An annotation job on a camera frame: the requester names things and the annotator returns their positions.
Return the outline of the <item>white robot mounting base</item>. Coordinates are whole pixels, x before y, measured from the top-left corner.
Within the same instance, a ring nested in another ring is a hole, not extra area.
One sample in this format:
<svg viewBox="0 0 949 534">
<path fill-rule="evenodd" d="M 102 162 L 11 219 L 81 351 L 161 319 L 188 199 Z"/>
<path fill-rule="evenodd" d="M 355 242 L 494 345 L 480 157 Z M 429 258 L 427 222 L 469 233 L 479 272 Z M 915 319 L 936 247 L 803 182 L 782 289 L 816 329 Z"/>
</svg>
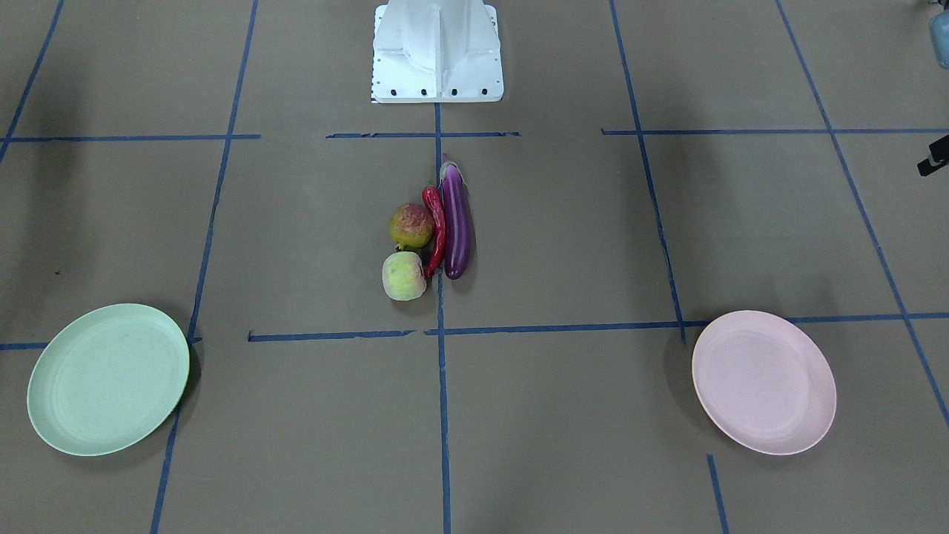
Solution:
<svg viewBox="0 0 949 534">
<path fill-rule="evenodd" d="M 495 7 L 389 1 L 376 7 L 371 101 L 499 102 L 505 92 Z"/>
</svg>

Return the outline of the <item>purple eggplant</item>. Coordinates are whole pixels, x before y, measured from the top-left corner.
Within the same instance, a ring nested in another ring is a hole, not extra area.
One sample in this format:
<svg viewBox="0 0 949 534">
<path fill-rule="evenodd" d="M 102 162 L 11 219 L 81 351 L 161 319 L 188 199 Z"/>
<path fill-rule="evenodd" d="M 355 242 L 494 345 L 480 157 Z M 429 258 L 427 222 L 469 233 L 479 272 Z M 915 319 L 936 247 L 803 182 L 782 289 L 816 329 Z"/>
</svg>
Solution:
<svg viewBox="0 0 949 534">
<path fill-rule="evenodd" d="M 447 227 L 446 252 L 442 266 L 450 280 L 458 280 L 470 263 L 474 226 L 468 189 L 457 163 L 442 162 L 440 185 Z"/>
</svg>

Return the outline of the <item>red chili pepper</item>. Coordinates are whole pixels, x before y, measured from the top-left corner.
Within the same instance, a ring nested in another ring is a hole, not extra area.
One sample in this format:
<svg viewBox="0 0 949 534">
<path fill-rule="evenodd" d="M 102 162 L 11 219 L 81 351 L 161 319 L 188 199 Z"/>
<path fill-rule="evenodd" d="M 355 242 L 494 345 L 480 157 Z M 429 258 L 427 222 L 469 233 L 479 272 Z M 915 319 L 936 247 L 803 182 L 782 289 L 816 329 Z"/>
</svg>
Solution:
<svg viewBox="0 0 949 534">
<path fill-rule="evenodd" d="M 431 254 L 428 263 L 423 270 L 424 277 L 431 278 L 434 276 L 434 274 L 436 274 L 438 268 L 441 267 L 444 254 L 446 252 L 446 215 L 440 190 L 438 190 L 436 186 L 428 185 L 424 187 L 421 197 L 423 198 L 423 204 L 428 209 L 431 219 L 434 223 L 433 234 L 431 234 L 431 238 L 434 240 L 434 245 L 431 247 Z"/>
</svg>

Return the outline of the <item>light green plate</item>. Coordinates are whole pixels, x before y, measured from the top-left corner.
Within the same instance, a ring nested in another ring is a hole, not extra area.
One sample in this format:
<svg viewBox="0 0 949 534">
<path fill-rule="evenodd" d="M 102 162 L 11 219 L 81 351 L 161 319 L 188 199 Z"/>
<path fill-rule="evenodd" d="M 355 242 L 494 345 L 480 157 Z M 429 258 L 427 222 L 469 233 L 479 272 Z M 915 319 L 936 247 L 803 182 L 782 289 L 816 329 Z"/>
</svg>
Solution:
<svg viewBox="0 0 949 534">
<path fill-rule="evenodd" d="M 101 307 L 43 349 L 28 380 L 28 419 L 58 452 L 121 452 L 171 415 L 190 368 L 185 334 L 165 312 L 136 303 Z"/>
</svg>

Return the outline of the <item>pink plate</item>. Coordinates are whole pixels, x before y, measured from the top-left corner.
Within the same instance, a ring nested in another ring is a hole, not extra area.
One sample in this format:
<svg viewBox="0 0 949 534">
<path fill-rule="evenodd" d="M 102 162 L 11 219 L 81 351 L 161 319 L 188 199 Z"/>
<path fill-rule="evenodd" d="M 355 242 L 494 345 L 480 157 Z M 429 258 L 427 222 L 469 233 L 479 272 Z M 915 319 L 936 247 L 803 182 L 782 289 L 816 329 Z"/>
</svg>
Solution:
<svg viewBox="0 0 949 534">
<path fill-rule="evenodd" d="M 803 453 L 833 426 L 837 388 L 827 359 L 809 335 L 769 312 L 711 321 L 695 342 L 691 372 L 709 419 L 753 452 Z"/>
</svg>

